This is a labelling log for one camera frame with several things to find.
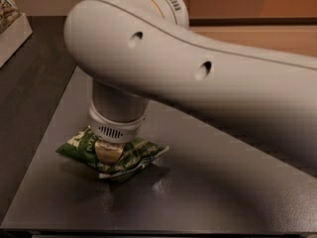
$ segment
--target plastic wrapper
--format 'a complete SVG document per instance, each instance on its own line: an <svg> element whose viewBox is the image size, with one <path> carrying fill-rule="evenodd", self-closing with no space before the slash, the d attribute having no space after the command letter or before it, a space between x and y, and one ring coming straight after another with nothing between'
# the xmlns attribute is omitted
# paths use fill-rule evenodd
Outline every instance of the plastic wrapper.
<svg viewBox="0 0 317 238"><path fill-rule="evenodd" d="M143 138L135 138L126 144L110 144L101 141L88 126L56 151L85 163L100 173L100 179L124 181L167 150L168 147Z"/></svg>
<svg viewBox="0 0 317 238"><path fill-rule="evenodd" d="M0 0L0 34L20 16L15 0Z"/></svg>

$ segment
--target gray surface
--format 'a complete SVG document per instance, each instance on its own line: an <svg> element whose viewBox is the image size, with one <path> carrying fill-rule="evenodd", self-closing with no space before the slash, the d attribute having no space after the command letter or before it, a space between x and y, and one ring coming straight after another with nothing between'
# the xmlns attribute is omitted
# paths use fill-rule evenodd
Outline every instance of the gray surface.
<svg viewBox="0 0 317 238"><path fill-rule="evenodd" d="M317 179L170 107L141 135L170 151L121 184L54 150L87 124L91 80L76 70L2 223L4 229L305 233Z"/></svg>
<svg viewBox="0 0 317 238"><path fill-rule="evenodd" d="M63 22L31 18L34 33L0 68L0 224L75 68Z"/></svg>

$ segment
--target vent holes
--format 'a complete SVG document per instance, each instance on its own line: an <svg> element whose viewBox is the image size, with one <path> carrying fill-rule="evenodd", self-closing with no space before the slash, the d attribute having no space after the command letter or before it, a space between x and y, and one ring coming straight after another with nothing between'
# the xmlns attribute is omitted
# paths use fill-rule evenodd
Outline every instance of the vent holes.
<svg viewBox="0 0 317 238"><path fill-rule="evenodd" d="M195 78L200 81L207 77L212 67L211 61L207 61L196 70Z"/></svg>
<svg viewBox="0 0 317 238"><path fill-rule="evenodd" d="M180 5L179 5L177 0L169 0L169 2L174 7L175 11L179 11L181 9L181 7L180 7Z"/></svg>
<svg viewBox="0 0 317 238"><path fill-rule="evenodd" d="M99 131L101 134L103 134L106 137L114 138L114 139L119 139L123 137L123 134L115 129L109 128L109 127L98 127Z"/></svg>
<svg viewBox="0 0 317 238"><path fill-rule="evenodd" d="M134 34L129 40L129 47L135 48L140 43L142 37L143 37L142 32L138 32L138 33Z"/></svg>

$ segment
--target background object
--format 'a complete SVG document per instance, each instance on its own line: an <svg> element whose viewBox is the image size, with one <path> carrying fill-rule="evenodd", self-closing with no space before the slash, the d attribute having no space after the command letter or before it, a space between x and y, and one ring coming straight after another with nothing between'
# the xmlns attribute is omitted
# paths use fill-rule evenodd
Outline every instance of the background object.
<svg viewBox="0 0 317 238"><path fill-rule="evenodd" d="M32 34L25 14L20 14L15 0L0 0L0 67Z"/></svg>
<svg viewBox="0 0 317 238"><path fill-rule="evenodd" d="M20 16L15 0L0 0L0 34Z"/></svg>

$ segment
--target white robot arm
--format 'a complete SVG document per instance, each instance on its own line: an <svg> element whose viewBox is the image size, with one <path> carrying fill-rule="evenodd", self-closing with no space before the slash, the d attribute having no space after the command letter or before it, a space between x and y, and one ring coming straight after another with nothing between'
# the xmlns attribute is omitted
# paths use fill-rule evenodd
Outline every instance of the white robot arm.
<svg viewBox="0 0 317 238"><path fill-rule="evenodd" d="M95 134L131 140L152 99L249 142L317 155L316 58L218 42L187 28L182 0L84 0L72 9L65 43L94 78Z"/></svg>

